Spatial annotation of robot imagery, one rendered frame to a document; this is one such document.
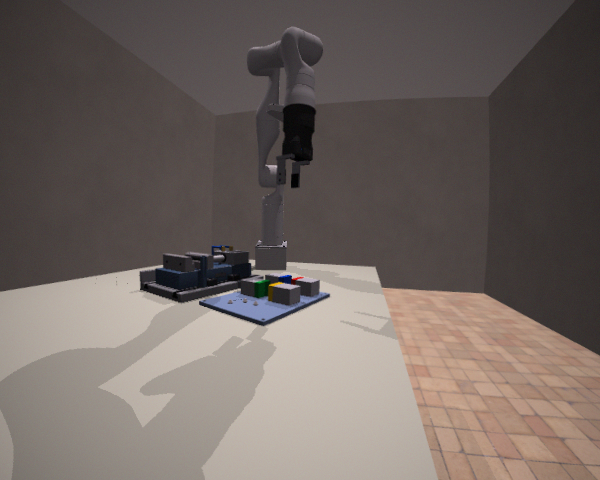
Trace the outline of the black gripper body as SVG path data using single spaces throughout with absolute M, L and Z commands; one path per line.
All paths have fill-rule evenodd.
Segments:
M 267 113 L 283 122 L 285 138 L 282 155 L 294 154 L 298 161 L 312 161 L 312 134 L 315 125 L 315 92 L 307 85 L 296 84 L 286 89 L 284 105 L 269 104 Z

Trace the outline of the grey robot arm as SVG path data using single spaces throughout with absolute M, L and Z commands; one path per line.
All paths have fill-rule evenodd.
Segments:
M 259 184 L 265 188 L 276 188 L 274 193 L 262 198 L 263 245 L 283 244 L 284 184 L 276 184 L 277 166 L 265 165 L 265 160 L 280 134 L 280 121 L 267 114 L 267 106 L 279 105 L 280 68 L 285 68 L 286 89 L 292 85 L 303 84 L 315 91 L 315 73 L 310 66 L 315 65 L 322 54 L 321 40 L 297 27 L 288 28 L 280 41 L 265 47 L 253 47 L 247 54 L 247 67 L 252 75 L 269 75 L 266 94 L 256 112 Z

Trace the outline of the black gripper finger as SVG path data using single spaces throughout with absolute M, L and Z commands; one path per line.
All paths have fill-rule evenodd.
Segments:
M 300 188 L 300 166 L 309 164 L 308 160 L 292 162 L 291 188 Z
M 286 183 L 286 159 L 295 158 L 294 154 L 276 156 L 277 160 L 277 178 L 276 184 L 281 185 Z

